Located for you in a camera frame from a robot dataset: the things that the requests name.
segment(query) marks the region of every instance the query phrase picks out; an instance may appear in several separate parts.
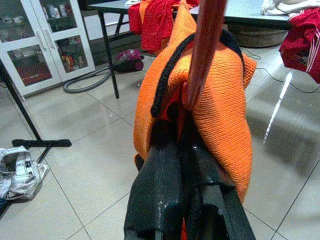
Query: red cloth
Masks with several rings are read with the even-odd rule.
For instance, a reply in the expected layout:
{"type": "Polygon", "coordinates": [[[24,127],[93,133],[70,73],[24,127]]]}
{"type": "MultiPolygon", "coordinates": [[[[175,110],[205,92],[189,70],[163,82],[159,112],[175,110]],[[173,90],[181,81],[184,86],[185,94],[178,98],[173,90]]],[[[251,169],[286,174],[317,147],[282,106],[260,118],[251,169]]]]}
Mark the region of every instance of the red cloth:
{"type": "Polygon", "coordinates": [[[279,49],[283,63],[320,84],[320,7],[302,10],[289,21],[293,28],[279,49]]]}
{"type": "MultiPolygon", "coordinates": [[[[200,0],[187,0],[187,4],[194,7],[200,0]]],[[[132,5],[129,10],[130,31],[141,35],[142,49],[155,52],[161,49],[162,40],[170,37],[174,20],[172,5],[180,0],[151,0],[146,7],[143,23],[140,17],[140,4],[132,5]]]]}

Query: white cabinet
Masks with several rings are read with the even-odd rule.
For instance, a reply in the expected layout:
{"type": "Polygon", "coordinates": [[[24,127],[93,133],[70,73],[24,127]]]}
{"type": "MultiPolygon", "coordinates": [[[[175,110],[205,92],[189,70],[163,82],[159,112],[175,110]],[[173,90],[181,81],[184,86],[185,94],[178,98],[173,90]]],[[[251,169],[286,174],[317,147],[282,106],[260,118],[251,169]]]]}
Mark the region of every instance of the white cabinet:
{"type": "Polygon", "coordinates": [[[95,69],[77,0],[0,4],[0,58],[22,96],[95,69]]]}

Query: table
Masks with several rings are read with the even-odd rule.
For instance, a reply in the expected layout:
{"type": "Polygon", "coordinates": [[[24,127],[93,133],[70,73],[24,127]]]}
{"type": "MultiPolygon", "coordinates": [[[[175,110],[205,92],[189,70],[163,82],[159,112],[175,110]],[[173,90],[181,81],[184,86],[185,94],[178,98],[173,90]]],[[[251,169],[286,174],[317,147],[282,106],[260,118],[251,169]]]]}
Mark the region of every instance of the table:
{"type": "MultiPolygon", "coordinates": [[[[264,0],[228,0],[224,14],[224,23],[249,27],[289,30],[291,28],[291,24],[288,22],[289,17],[287,15],[261,15],[260,9],[263,1],[264,0]]],[[[125,5],[125,2],[127,2],[127,0],[108,1],[88,5],[88,9],[97,10],[100,17],[113,88],[116,96],[118,88],[111,58],[109,39],[105,27],[106,23],[104,13],[116,13],[121,14],[121,16],[128,14],[128,9],[131,6],[125,5]]],[[[197,19],[198,12],[198,6],[190,10],[191,15],[195,19],[197,19]]]]}

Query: white cloth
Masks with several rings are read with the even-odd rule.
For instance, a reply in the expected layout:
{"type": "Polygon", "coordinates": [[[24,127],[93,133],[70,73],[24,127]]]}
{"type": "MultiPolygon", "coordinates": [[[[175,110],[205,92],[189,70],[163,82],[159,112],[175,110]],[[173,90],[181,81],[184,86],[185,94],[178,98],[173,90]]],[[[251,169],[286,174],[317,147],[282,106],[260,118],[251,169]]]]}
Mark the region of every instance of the white cloth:
{"type": "Polygon", "coordinates": [[[320,7],[320,0],[264,0],[262,15],[287,15],[301,10],[320,7]]]}
{"type": "Polygon", "coordinates": [[[0,199],[31,199],[48,171],[23,146],[0,148],[0,199]]]}

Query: table leg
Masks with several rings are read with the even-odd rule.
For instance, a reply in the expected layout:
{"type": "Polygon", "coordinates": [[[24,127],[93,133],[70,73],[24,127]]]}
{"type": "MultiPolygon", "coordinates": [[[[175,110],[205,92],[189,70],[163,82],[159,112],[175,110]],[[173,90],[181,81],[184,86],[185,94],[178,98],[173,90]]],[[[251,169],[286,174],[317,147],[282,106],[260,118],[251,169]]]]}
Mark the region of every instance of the table leg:
{"type": "Polygon", "coordinates": [[[116,81],[116,76],[115,76],[114,64],[113,64],[112,56],[111,56],[111,50],[110,50],[110,45],[109,45],[109,39],[108,39],[108,34],[107,34],[107,29],[106,29],[104,13],[102,11],[98,11],[98,14],[99,14],[99,18],[100,18],[100,24],[102,27],[102,34],[103,34],[104,45],[105,45],[105,49],[106,49],[106,55],[107,55],[108,62],[109,62],[109,70],[111,73],[114,94],[115,94],[115,97],[118,99],[119,92],[118,92],[118,86],[117,86],[117,81],[116,81]]]}

